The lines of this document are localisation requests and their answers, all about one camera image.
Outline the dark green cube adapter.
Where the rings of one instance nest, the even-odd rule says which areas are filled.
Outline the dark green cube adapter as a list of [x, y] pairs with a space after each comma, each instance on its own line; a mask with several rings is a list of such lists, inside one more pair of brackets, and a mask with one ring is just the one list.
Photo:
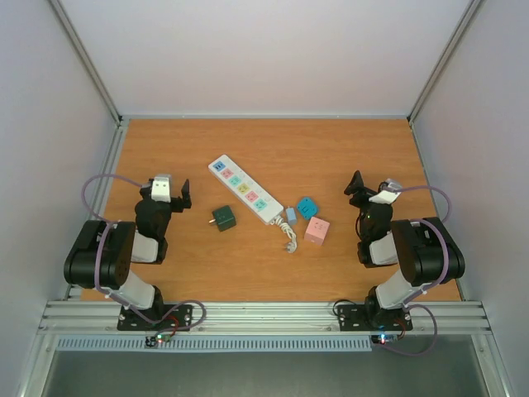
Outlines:
[[210, 225], [216, 226], [219, 232], [224, 232], [236, 225], [236, 217], [229, 205], [222, 206], [212, 211]]

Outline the white power strip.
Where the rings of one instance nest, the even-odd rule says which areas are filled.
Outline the white power strip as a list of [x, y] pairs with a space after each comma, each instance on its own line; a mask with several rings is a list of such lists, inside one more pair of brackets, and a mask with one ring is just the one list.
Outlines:
[[283, 221], [284, 206], [228, 155], [221, 155], [207, 167], [261, 222], [279, 225]]

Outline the pink cube adapter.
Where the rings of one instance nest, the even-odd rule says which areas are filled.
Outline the pink cube adapter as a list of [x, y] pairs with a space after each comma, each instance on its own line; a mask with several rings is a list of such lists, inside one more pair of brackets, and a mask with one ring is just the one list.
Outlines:
[[326, 239], [330, 223], [317, 217], [311, 217], [304, 234], [304, 240], [321, 246]]

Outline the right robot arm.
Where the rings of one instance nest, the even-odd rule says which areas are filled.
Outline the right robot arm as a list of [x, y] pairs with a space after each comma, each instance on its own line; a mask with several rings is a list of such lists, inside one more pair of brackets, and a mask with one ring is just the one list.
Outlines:
[[[447, 203], [443, 218], [393, 219], [393, 203], [408, 191], [427, 189], [440, 194]], [[430, 289], [461, 278], [465, 259], [445, 227], [451, 201], [441, 189], [430, 185], [404, 188], [386, 179], [376, 190], [368, 188], [357, 170], [344, 190], [349, 203], [359, 209], [355, 232], [357, 255], [367, 268], [397, 265], [385, 282], [369, 290], [362, 304], [350, 304], [342, 314], [344, 324], [369, 331], [411, 328], [405, 310]]]

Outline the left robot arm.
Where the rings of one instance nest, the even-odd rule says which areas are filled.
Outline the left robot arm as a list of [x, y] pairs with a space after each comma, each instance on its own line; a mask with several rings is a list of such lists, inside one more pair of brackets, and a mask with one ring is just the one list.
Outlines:
[[190, 181], [186, 180], [181, 194], [174, 197], [171, 175], [156, 175], [145, 183], [115, 174], [94, 175], [82, 187], [84, 205], [88, 204], [84, 197], [88, 185], [103, 178], [119, 179], [139, 189], [136, 218], [111, 221], [87, 207], [94, 219], [82, 226], [65, 259], [65, 281], [95, 289], [131, 310], [133, 318], [146, 328], [159, 328], [177, 308], [167, 308], [160, 289], [136, 275], [131, 264], [158, 265], [164, 261], [169, 247], [165, 234], [172, 215], [192, 207]]

